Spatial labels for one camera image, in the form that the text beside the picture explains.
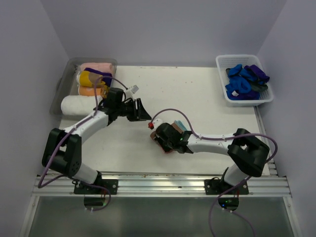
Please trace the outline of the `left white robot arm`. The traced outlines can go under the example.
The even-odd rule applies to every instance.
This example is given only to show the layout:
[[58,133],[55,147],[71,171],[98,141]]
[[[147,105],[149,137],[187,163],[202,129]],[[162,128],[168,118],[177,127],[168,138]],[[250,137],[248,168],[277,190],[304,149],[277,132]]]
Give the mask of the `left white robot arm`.
[[130,122],[151,120],[141,99],[133,97],[137,91],[136,85],[127,90],[112,87],[107,97],[97,100],[93,111],[82,120],[65,129],[51,130],[42,157],[44,171],[38,188],[50,183],[44,182],[44,178],[51,169],[58,172],[61,177],[75,180],[79,187],[85,187],[92,194],[109,194],[100,171],[82,162],[82,145],[119,117],[125,117]]

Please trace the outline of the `yellow bear towel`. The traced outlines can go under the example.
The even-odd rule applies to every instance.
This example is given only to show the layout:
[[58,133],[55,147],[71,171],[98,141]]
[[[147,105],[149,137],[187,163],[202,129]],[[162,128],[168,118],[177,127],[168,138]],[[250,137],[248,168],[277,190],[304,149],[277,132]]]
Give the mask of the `yellow bear towel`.
[[96,72],[82,71],[77,75],[76,81],[78,85],[85,87],[94,87],[95,85],[101,87],[104,85],[102,75]]

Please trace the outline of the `brown orange towel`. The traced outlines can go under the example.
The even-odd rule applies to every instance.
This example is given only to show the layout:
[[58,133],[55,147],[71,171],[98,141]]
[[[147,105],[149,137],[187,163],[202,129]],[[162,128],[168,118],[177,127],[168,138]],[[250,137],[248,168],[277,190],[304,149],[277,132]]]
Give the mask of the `brown orange towel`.
[[[172,124],[172,127],[174,127],[178,132],[183,133],[187,130],[187,128],[183,125],[183,123],[180,120],[175,120]],[[160,140],[156,136],[156,129],[152,130],[150,134],[150,138],[164,151],[165,154],[173,152],[173,150],[169,147],[167,147],[162,140]]]

